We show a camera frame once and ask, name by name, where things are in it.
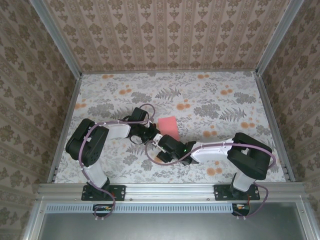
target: floral wallpaper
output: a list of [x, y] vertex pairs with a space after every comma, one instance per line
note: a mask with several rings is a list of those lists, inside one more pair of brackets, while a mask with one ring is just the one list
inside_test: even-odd
[[290, 0], [45, 0], [84, 73], [255, 69]]
[[295, 177], [320, 223], [320, 1], [305, 0], [262, 75]]
[[0, 239], [22, 237], [75, 79], [27, 0], [0, 1]]
[[[220, 142], [243, 132], [270, 146], [278, 159], [258, 87], [249, 71], [83, 75], [67, 139], [84, 118], [117, 120], [144, 103], [154, 105], [154, 123], [176, 117], [183, 143]], [[145, 109], [152, 114], [151, 107]], [[149, 154], [155, 158], [157, 152], [150, 149]], [[147, 159], [144, 145], [128, 138], [107, 141], [99, 160], [112, 183], [231, 182], [237, 172], [226, 156], [189, 166], [159, 166]], [[279, 159], [265, 181], [285, 181]], [[78, 161], [64, 151], [55, 183], [85, 182]]]

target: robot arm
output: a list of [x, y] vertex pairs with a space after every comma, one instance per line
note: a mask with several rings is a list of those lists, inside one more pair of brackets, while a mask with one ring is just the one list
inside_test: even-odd
[[[127, 122], [120, 120], [118, 123], [108, 124], [106, 127], [98, 126], [93, 130], [84, 145], [81, 159], [84, 165], [83, 170], [89, 176], [90, 181], [96, 186], [106, 190], [110, 184], [98, 160], [105, 141], [115, 138], [131, 139], [133, 136], [141, 138], [143, 144], [152, 141], [152, 144], [160, 149], [157, 157], [164, 163], [169, 163], [173, 159], [181, 159], [190, 152], [191, 154], [181, 161], [182, 164], [190, 165], [206, 161], [223, 161], [228, 159], [239, 169], [230, 187], [230, 191], [232, 194], [235, 193], [234, 195], [239, 194], [239, 192], [246, 193], [254, 181], [264, 180], [266, 178], [270, 163], [270, 156], [268, 154], [257, 149], [250, 149], [244, 152], [246, 147], [225, 145], [228, 143], [249, 144], [258, 146], [272, 153], [272, 150], [268, 146], [252, 137], [244, 133], [236, 133], [234, 138], [220, 142], [222, 146], [202, 148], [202, 145], [210, 145], [212, 142], [202, 143], [190, 141], [182, 143], [169, 135], [161, 135], [156, 125], [150, 121], [148, 121], [147, 124], [132, 123], [142, 122], [147, 114], [146, 111], [136, 107], [132, 115], [126, 117]], [[65, 149], [74, 160], [78, 160], [84, 137], [94, 125], [95, 123], [92, 120], [84, 119], [68, 141]]]

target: gray fern pattern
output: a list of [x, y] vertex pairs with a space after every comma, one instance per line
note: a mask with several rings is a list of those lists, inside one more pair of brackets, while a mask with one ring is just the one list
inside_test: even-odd
[[247, 116], [244, 110], [241, 110], [240, 107], [238, 109], [232, 107], [233, 110], [226, 108], [226, 110], [223, 111], [223, 113], [220, 115], [219, 119], [225, 120], [225, 121], [237, 121], [241, 118], [244, 118]]
[[[218, 142], [243, 132], [270, 146], [277, 156], [252, 72], [84, 75], [67, 140], [84, 118], [114, 121], [130, 115], [144, 103], [154, 105], [156, 124], [159, 118], [175, 116], [183, 143]], [[142, 108], [149, 114], [153, 112], [149, 106]], [[313, 121], [312, 126], [318, 128], [319, 120]], [[156, 161], [158, 152], [152, 146], [148, 149]], [[190, 166], [159, 166], [147, 159], [145, 145], [133, 144], [128, 138], [106, 141], [99, 160], [112, 183], [229, 183], [237, 172], [227, 159]], [[9, 178], [5, 169], [0, 169], [1, 177]], [[268, 171], [266, 181], [284, 180], [277, 162]], [[55, 182], [86, 182], [79, 164], [65, 151]]]
[[179, 97], [181, 95], [180, 90], [177, 88], [164, 88], [158, 92], [157, 95], [155, 95], [155, 98], [157, 99], [164, 99], [164, 100], [170, 100], [174, 99], [174, 97]]

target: aluminum frame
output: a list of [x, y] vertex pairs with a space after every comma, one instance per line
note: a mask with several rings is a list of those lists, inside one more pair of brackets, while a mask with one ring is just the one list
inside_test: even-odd
[[282, 140], [282, 137], [281, 137], [278, 125], [277, 125], [276, 117], [274, 115], [270, 100], [268, 98], [268, 94], [267, 94], [267, 90], [265, 88], [264, 81], [262, 79], [262, 76], [257, 75], [256, 73], [254, 74], [254, 78], [255, 78], [255, 82], [258, 87], [259, 93], [260, 93], [261, 102], [264, 107], [266, 118], [269, 122], [270, 131], [272, 134], [272, 138], [274, 140], [274, 145], [275, 145], [276, 151], [279, 155], [279, 159], [281, 160], [281, 164], [284, 165], [284, 167], [282, 168], [283, 173], [288, 175], [289, 181], [295, 182], [296, 178], [294, 176], [294, 172], [293, 172], [293, 170], [291, 168], [291, 164], [289, 162], [289, 158], [288, 158], [288, 155], [287, 155], [287, 152], [285, 149], [285, 145], [284, 145], [284, 142]]
[[66, 64], [68, 64], [75, 79], [79, 79], [81, 77], [81, 67], [74, 58], [72, 50], [64, 40], [63, 34], [58, 30], [55, 21], [51, 17], [50, 12], [46, 7], [46, 4], [43, 0], [30, 0], [30, 2], [43, 22], [46, 30], [52, 37], [55, 45], [58, 47]]
[[289, 2], [288, 7], [286, 8], [266, 49], [262, 54], [262, 57], [260, 58], [259, 63], [256, 66], [256, 71], [259, 75], [262, 75], [262, 73], [266, 70], [270, 60], [275, 54], [282, 39], [285, 37], [288, 28], [296, 17], [303, 2], [304, 0], [292, 0]]
[[158, 74], [158, 73], [214, 73], [214, 72], [254, 72], [254, 68], [246, 69], [159, 69], [159, 70], [124, 70], [124, 71], [84, 71], [84, 75], [92, 74]]
[[[125, 184], [126, 204], [203, 204], [243, 203], [245, 201], [216, 201], [214, 185], [218, 183], [136, 183]], [[308, 240], [319, 240], [319, 229], [307, 200], [302, 182], [260, 182], [269, 190], [268, 203], [296, 203], [304, 233]], [[23, 240], [36, 240], [46, 214], [47, 204], [83, 204], [81, 194], [83, 183], [41, 184]], [[259, 189], [262, 202], [266, 196]], [[86, 201], [85, 203], [110, 204], [110, 201]]]
[[54, 180], [54, 176], [56, 174], [56, 171], [58, 170], [58, 166], [59, 166], [59, 163], [61, 161], [62, 153], [63, 153], [64, 148], [65, 148], [66, 139], [67, 139], [67, 135], [68, 135], [68, 130], [69, 130], [71, 119], [72, 119], [72, 115], [74, 113], [75, 106], [76, 106], [76, 103], [77, 103], [77, 98], [78, 98], [78, 95], [79, 95], [79, 92], [80, 92], [81, 83], [82, 83], [82, 79], [81, 78], [79, 78], [75, 83], [75, 86], [74, 86], [74, 89], [73, 89], [73, 93], [72, 93], [72, 97], [71, 97], [70, 104], [69, 104], [69, 108], [68, 108], [68, 111], [67, 111], [65, 119], [64, 119], [64, 124], [63, 124], [63, 127], [62, 127], [62, 131], [61, 131], [61, 135], [60, 135], [60, 138], [59, 138], [59, 142], [58, 142], [58, 145], [56, 147], [56, 151], [55, 151], [55, 154], [54, 154], [54, 157], [53, 157], [53, 161], [52, 161], [51, 169], [50, 169], [49, 176], [48, 176], [48, 179], [47, 179], [47, 183], [52, 183], [52, 182], [55, 181]]

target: patterned wall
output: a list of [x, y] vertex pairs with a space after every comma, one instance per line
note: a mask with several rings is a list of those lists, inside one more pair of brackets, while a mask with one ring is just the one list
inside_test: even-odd
[[320, 1], [305, 0], [264, 83], [298, 181], [320, 222]]
[[75, 79], [27, 0], [0, 1], [0, 239], [26, 227]]
[[254, 69], [289, 0], [45, 0], [83, 72]]

